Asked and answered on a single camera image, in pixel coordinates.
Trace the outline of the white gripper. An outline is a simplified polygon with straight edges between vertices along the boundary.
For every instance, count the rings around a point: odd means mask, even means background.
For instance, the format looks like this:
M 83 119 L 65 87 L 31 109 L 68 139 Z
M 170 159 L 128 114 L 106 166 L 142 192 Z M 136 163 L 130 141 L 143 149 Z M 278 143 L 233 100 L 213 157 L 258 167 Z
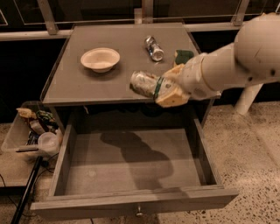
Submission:
M 175 81 L 178 85 L 164 84 L 158 91 L 155 103 L 162 108 L 177 107 L 186 104 L 191 97 L 202 101 L 221 96 L 221 91 L 213 90 L 204 78 L 202 62 L 207 55 L 199 54 L 189 59 L 185 65 L 174 66 L 163 74 L 166 79 Z

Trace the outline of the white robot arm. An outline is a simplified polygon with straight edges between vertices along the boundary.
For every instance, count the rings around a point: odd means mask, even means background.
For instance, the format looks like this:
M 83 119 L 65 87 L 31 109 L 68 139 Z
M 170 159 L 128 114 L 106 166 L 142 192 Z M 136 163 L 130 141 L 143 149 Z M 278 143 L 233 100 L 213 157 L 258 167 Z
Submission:
M 205 100 L 230 88 L 246 88 L 280 80 L 280 15 L 262 14 L 248 21 L 234 42 L 201 53 L 165 72 L 155 103 L 163 108 L 189 100 Z

